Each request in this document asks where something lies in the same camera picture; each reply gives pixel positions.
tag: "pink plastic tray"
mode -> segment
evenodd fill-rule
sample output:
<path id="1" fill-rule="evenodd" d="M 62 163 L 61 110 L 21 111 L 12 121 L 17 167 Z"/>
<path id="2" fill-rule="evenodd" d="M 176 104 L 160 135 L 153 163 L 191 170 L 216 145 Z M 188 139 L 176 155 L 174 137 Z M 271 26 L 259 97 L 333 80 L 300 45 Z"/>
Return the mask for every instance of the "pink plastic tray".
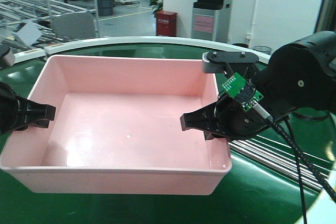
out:
<path id="1" fill-rule="evenodd" d="M 29 98 L 55 120 L 14 132 L 1 168 L 40 193 L 210 194 L 228 143 L 182 132 L 180 116 L 217 94 L 199 60 L 52 56 Z"/>

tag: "black cable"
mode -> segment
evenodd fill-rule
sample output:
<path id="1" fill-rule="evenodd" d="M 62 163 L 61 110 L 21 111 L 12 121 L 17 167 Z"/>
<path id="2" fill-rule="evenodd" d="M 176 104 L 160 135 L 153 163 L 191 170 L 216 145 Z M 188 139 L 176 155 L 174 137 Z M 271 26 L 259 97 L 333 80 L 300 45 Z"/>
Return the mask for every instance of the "black cable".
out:
<path id="1" fill-rule="evenodd" d="M 329 117 L 328 112 L 323 116 L 304 115 L 304 114 L 300 114 L 298 112 L 292 112 L 292 115 L 294 117 L 298 118 L 298 119 L 305 120 L 305 121 L 312 121 L 312 122 L 324 121 L 325 119 L 327 119 Z"/>
<path id="2" fill-rule="evenodd" d="M 293 139 L 287 134 L 285 129 L 273 120 L 272 116 L 267 118 L 263 118 L 264 121 L 270 126 L 276 133 L 278 133 L 287 144 L 297 153 L 298 157 L 302 160 L 302 162 L 308 167 L 308 169 L 313 173 L 316 180 L 320 183 L 323 189 L 328 193 L 330 198 L 336 203 L 336 191 L 329 185 L 329 183 L 325 180 L 325 178 L 321 175 L 321 173 L 315 168 L 314 164 L 306 158 L 303 151 L 300 147 L 293 141 Z"/>
<path id="3" fill-rule="evenodd" d="M 285 118 L 285 124 L 287 126 L 287 129 L 289 131 L 289 135 L 292 138 L 293 142 L 296 142 L 294 132 L 293 132 L 293 129 L 292 129 L 290 123 L 289 123 L 288 117 Z M 307 224 L 307 207 L 306 207 L 306 200 L 305 200 L 305 191 L 303 190 L 303 182 L 302 182 L 301 168 L 300 168 L 300 158 L 299 158 L 299 156 L 296 152 L 294 152 L 294 156 L 295 156 L 296 168 L 297 168 L 297 171 L 298 171 L 298 180 L 299 180 L 299 188 L 300 188 L 303 223 Z"/>

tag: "factory floor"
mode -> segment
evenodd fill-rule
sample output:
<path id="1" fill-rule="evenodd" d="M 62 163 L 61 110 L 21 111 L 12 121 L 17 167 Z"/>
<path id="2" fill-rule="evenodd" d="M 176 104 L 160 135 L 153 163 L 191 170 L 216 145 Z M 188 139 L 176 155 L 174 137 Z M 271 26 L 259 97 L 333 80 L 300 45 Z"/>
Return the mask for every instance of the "factory floor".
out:
<path id="1" fill-rule="evenodd" d="M 155 18 L 149 0 L 116 3 L 113 15 L 99 17 L 100 37 L 155 36 Z"/>

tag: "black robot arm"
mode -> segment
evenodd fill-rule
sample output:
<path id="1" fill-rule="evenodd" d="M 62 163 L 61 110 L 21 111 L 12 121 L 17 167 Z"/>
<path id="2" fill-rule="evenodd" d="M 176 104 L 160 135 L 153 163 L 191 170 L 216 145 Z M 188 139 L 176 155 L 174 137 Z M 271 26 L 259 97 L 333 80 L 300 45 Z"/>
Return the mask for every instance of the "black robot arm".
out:
<path id="1" fill-rule="evenodd" d="M 243 109 L 256 91 L 263 96 L 258 103 L 275 122 L 303 107 L 336 114 L 336 33 L 323 31 L 282 46 L 261 71 L 255 66 L 257 56 L 236 54 L 204 55 L 203 71 L 223 72 L 227 77 L 237 72 L 245 78 L 245 85 L 236 97 L 226 92 L 218 101 L 183 114 L 183 131 L 202 130 L 206 140 L 214 137 L 246 140 L 257 135 L 269 125 L 254 110 Z"/>

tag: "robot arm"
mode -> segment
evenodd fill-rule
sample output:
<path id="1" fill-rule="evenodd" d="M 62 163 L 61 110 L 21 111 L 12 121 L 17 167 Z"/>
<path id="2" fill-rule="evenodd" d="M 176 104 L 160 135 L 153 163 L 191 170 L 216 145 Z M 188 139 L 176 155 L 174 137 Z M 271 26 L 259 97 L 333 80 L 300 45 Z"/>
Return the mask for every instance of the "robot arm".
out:
<path id="1" fill-rule="evenodd" d="M 10 67 L 15 56 L 8 45 L 0 45 L 0 67 Z M 29 125 L 47 128 L 54 120 L 56 108 L 39 104 L 17 95 L 7 84 L 0 82 L 0 134 L 25 130 Z"/>
<path id="2" fill-rule="evenodd" d="M 213 52 L 203 57 L 203 71 L 234 72 L 244 76 L 236 96 L 225 92 L 218 101 L 181 116 L 182 130 L 204 131 L 205 139 L 226 137 L 246 140 L 269 126 L 244 104 L 255 99 L 279 122 L 298 108 L 310 107 L 336 113 L 336 33 L 322 31 L 282 46 L 271 56 L 267 68 L 258 70 L 251 53 Z M 233 90 L 238 81 L 229 79 Z"/>

